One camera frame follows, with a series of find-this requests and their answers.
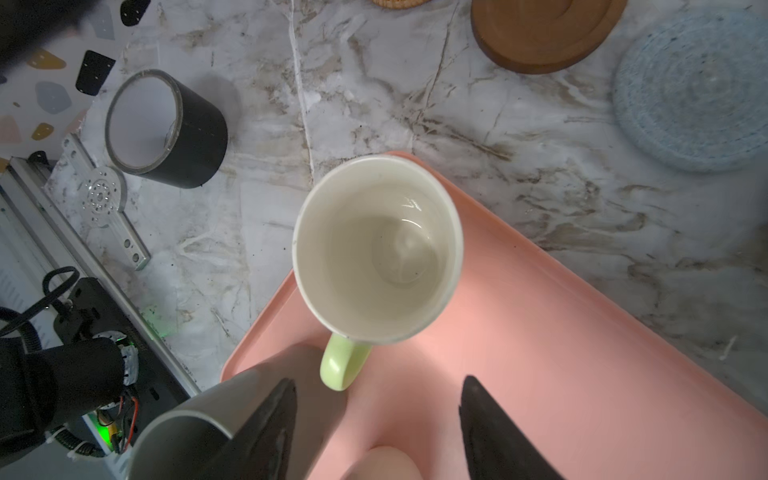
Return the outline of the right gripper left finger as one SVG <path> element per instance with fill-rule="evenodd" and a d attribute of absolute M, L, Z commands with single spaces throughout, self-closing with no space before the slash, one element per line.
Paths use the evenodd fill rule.
<path fill-rule="evenodd" d="M 295 381 L 284 378 L 195 479 L 286 479 L 298 412 Z"/>

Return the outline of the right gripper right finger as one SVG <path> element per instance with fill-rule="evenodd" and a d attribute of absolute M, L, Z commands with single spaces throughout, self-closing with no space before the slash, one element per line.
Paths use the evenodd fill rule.
<path fill-rule="evenodd" d="M 502 407 L 474 376 L 462 385 L 459 417 L 472 479 L 559 479 Z"/>

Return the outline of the green mug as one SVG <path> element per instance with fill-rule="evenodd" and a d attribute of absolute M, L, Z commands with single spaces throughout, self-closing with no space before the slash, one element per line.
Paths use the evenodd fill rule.
<path fill-rule="evenodd" d="M 306 197 L 292 240 L 300 294 L 331 333 L 322 382 L 347 389 L 374 347 L 432 324 L 454 295 L 463 257 L 457 207 L 416 162 L 369 155 L 327 173 Z"/>

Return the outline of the light blue woven coaster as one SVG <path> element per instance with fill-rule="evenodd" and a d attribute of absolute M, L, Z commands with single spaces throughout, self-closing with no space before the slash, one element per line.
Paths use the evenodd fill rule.
<path fill-rule="evenodd" d="M 767 21 L 706 7 L 649 29 L 619 62 L 617 123 L 673 168 L 715 173 L 767 157 Z"/>

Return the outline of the dark brown wooden coaster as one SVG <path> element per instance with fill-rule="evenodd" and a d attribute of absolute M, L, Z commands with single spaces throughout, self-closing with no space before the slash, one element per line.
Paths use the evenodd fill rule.
<path fill-rule="evenodd" d="M 474 0 L 472 32 L 498 66 L 548 74 L 585 59 L 620 20 L 626 0 Z"/>

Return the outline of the brown rattan woven coaster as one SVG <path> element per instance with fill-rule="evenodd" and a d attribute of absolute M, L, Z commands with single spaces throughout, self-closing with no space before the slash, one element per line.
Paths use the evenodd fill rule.
<path fill-rule="evenodd" d="M 423 5 L 430 0 L 371 0 L 375 5 L 390 9 L 390 10 L 404 10 L 414 8 Z"/>

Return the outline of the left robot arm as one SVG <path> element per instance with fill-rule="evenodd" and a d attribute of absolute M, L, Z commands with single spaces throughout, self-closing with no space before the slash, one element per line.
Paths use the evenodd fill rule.
<path fill-rule="evenodd" d="M 1 464 L 64 436 L 66 421 L 123 400 L 136 383 L 139 354 L 120 332 L 44 349 L 31 320 L 79 280 L 74 266 L 48 272 L 44 296 L 19 313 L 1 309 Z"/>

